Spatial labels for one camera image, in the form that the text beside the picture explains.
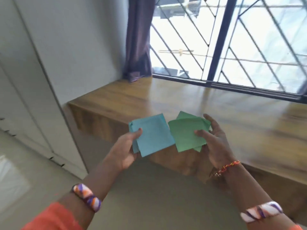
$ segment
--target curtain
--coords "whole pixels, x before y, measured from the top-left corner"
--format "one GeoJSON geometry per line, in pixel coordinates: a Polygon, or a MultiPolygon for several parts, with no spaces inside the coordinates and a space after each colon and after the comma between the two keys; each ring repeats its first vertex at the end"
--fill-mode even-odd
{"type": "Polygon", "coordinates": [[[155,0],[129,0],[124,78],[130,82],[152,74],[150,61],[150,25],[155,0]]]}

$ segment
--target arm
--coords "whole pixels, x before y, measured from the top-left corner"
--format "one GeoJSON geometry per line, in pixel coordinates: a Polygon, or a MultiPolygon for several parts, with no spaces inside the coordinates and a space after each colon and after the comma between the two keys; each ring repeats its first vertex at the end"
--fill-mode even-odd
{"type": "MultiPolygon", "coordinates": [[[[209,115],[205,114],[204,117],[211,121],[212,131],[206,132],[204,130],[199,130],[195,131],[195,134],[206,139],[207,145],[203,146],[203,150],[209,153],[209,159],[213,166],[220,169],[236,161],[236,158],[219,124],[209,115]]],[[[223,173],[223,176],[240,212],[245,212],[246,209],[272,201],[268,194],[241,164],[228,168],[228,170],[223,173]]],[[[248,224],[248,229],[289,230],[294,225],[295,224],[285,214],[281,214],[261,221],[254,221],[248,224]]]]}
{"type": "MultiPolygon", "coordinates": [[[[121,171],[135,161],[137,154],[131,150],[132,141],[141,134],[140,128],[137,132],[122,135],[105,159],[82,181],[101,201],[106,197],[121,171]]],[[[60,198],[59,203],[51,205],[23,229],[85,230],[88,228],[95,213],[79,197],[74,193],[67,193],[60,198]]]]}

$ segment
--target wood grain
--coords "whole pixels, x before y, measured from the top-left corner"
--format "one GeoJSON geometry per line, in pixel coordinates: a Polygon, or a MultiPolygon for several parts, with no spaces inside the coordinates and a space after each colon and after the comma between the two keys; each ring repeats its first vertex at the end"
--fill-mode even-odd
{"type": "MultiPolygon", "coordinates": [[[[226,132],[237,159],[249,166],[265,190],[281,202],[295,200],[284,204],[289,213],[307,201],[305,104],[142,78],[134,83],[115,81],[72,100],[69,106],[80,130],[110,142],[128,132],[128,123],[137,118],[163,113],[168,122],[181,110],[196,116],[208,113],[226,132]],[[278,194],[281,189],[286,192],[278,194]]],[[[193,149],[178,153],[171,146],[150,158],[202,182],[212,169],[207,156],[193,149]]]]}

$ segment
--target wooden panel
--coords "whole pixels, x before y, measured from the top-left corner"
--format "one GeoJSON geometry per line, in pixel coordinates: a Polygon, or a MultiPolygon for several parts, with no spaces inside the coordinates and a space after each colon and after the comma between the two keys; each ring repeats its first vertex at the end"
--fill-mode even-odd
{"type": "MultiPolygon", "coordinates": [[[[70,102],[80,130],[110,142],[128,132],[137,118],[163,113],[166,120],[179,111],[208,113],[224,129],[236,157],[256,180],[295,215],[307,201],[307,106],[248,94],[205,88],[155,78],[115,81],[70,102]]],[[[206,182],[212,165],[193,149],[175,146],[150,159],[206,182]]]]}

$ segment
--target hand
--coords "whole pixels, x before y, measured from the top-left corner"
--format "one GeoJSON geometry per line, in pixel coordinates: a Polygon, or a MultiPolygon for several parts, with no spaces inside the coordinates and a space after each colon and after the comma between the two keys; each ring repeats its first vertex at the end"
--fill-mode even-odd
{"type": "Polygon", "coordinates": [[[139,138],[142,133],[142,128],[139,128],[136,132],[128,132],[119,137],[111,148],[107,158],[115,160],[120,170],[127,169],[137,158],[138,153],[133,153],[131,146],[133,140],[139,138]]]}
{"type": "Polygon", "coordinates": [[[212,131],[197,130],[194,133],[207,141],[202,150],[209,153],[209,160],[213,166],[221,169],[224,165],[230,164],[236,159],[230,149],[226,134],[219,124],[207,114],[204,114],[204,117],[211,122],[212,131]]]}

